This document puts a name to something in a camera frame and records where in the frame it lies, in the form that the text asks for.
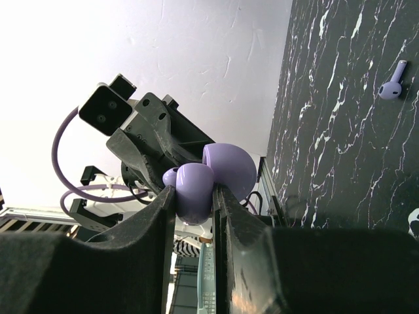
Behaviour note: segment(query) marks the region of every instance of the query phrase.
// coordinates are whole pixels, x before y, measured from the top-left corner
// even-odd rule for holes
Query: earbud stem
[[[392,76],[392,79],[390,80],[390,82],[399,82],[401,79],[401,75],[403,74],[403,71],[405,70],[407,61],[405,60],[401,60],[399,61],[399,64],[397,64],[397,67],[394,71],[394,74]]]

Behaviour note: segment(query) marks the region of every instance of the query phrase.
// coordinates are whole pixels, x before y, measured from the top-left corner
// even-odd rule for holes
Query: purple wireless earbud
[[[405,70],[406,64],[407,64],[407,61],[405,60],[399,61],[399,64],[397,64],[397,67],[394,71],[392,79],[380,87],[380,90],[378,91],[378,95],[382,99],[394,99],[400,96],[401,85],[399,81],[400,81],[401,75],[403,74],[403,71]]]
[[[176,214],[189,225],[207,221],[212,209],[214,172],[203,164],[185,164],[177,170]]]
[[[177,175],[178,169],[179,169],[178,167],[171,168],[163,174],[164,186],[172,185],[176,187],[176,175]]]
[[[226,143],[205,145],[202,163],[214,171],[215,182],[227,185],[238,201],[244,200],[255,186],[255,163],[240,147]]]

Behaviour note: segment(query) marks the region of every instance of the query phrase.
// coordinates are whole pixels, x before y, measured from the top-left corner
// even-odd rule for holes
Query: camera lens
[[[98,117],[96,118],[96,120],[100,123],[104,123],[106,121],[106,118],[104,115],[99,114]]]
[[[115,103],[114,101],[110,101],[107,106],[111,109],[116,109],[117,108],[117,103]]]

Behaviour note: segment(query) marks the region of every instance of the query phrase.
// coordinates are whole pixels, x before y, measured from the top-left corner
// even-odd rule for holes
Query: wire
[[[253,214],[254,214],[254,215],[257,215],[256,208],[255,208],[255,206],[252,204],[252,202],[251,202],[251,201],[249,201],[249,204],[248,204],[248,205],[250,205],[250,208],[252,209]]]
[[[143,205],[149,205],[149,204],[151,204],[150,201],[142,200],[138,195],[135,195],[134,194],[134,191],[132,190],[132,187],[130,185],[128,185],[128,188],[130,189],[130,192],[133,195],[133,197],[135,197],[136,200],[139,201],[141,204],[143,204]]]
[[[60,140],[64,134],[65,129],[68,127],[69,123],[77,116],[78,111],[78,108],[73,109],[73,111],[71,111],[70,114],[64,119],[64,121],[61,123],[61,126],[58,128],[58,131],[54,137],[54,141],[52,142],[51,159],[55,174],[62,182],[62,184],[64,184],[65,187],[69,189],[69,192],[72,192],[90,201],[99,201],[101,203],[122,203],[124,201],[136,200],[135,196],[125,196],[123,198],[101,198],[99,196],[87,194],[83,192],[83,190],[89,190],[89,188],[86,188],[87,186],[83,186],[83,188],[77,188],[76,186],[72,185],[70,181],[68,181],[64,176],[58,163],[58,146],[60,145]]]
[[[102,188],[108,188],[108,186],[106,184],[86,185],[86,186],[79,186],[77,188],[77,190],[79,190],[79,191],[81,191],[81,190],[99,190],[99,189],[102,189]],[[112,184],[112,188],[117,189],[117,190],[128,191],[128,187],[124,186],[124,185],[121,185],[121,184]],[[71,195],[72,193],[73,193],[73,191],[67,191],[60,198],[60,207],[63,210],[63,212],[66,213],[67,215],[69,215],[69,211],[65,207],[65,199],[68,197],[68,195]],[[113,198],[105,198],[105,199],[106,200],[114,200]]]
[[[246,206],[247,206],[247,205],[249,205],[249,204],[250,204],[250,206],[251,206],[251,207],[253,206],[253,204],[250,202],[250,197],[251,197],[252,195],[256,195],[256,196],[257,196],[257,198],[259,199],[259,216],[260,216],[260,215],[261,215],[261,213],[262,213],[263,198],[262,198],[261,194],[260,194],[258,191],[253,191],[252,193],[250,193],[250,194],[247,196],[247,198],[246,198],[246,202],[243,204],[243,206],[244,206],[244,207],[246,207]]]

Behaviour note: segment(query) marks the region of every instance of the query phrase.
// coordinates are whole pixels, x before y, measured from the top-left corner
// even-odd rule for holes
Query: black marble surface
[[[415,229],[419,1],[294,0],[288,32],[267,159],[292,225]]]

